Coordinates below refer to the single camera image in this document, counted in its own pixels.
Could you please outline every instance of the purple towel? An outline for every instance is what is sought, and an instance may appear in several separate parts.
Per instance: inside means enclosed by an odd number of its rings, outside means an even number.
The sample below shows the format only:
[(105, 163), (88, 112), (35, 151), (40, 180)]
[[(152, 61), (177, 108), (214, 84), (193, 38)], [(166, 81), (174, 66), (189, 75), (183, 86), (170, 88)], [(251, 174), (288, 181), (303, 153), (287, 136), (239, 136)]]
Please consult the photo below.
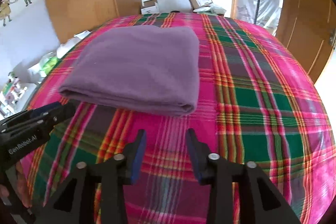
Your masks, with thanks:
[(187, 27), (113, 28), (85, 47), (59, 92), (68, 98), (181, 116), (197, 106), (199, 40)]

